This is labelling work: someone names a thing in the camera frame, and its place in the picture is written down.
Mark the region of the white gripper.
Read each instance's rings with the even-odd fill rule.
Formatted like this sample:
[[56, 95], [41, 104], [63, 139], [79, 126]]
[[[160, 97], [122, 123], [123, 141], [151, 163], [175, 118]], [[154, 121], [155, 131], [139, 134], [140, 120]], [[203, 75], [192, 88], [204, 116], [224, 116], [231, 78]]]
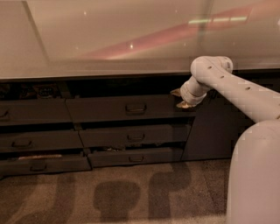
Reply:
[[181, 88], [173, 89], [171, 95], [182, 97], [183, 101], [176, 105], [179, 109], [194, 108], [207, 96], [207, 91], [199, 83], [185, 82]]

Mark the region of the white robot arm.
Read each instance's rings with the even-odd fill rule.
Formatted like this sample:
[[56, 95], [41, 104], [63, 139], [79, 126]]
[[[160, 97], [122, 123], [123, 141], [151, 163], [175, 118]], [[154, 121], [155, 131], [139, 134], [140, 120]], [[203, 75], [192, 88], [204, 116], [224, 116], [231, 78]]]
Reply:
[[280, 94], [232, 74], [226, 56], [200, 56], [191, 78], [171, 91], [177, 106], [197, 106], [216, 90], [255, 122], [235, 144], [231, 158], [226, 224], [280, 224]]

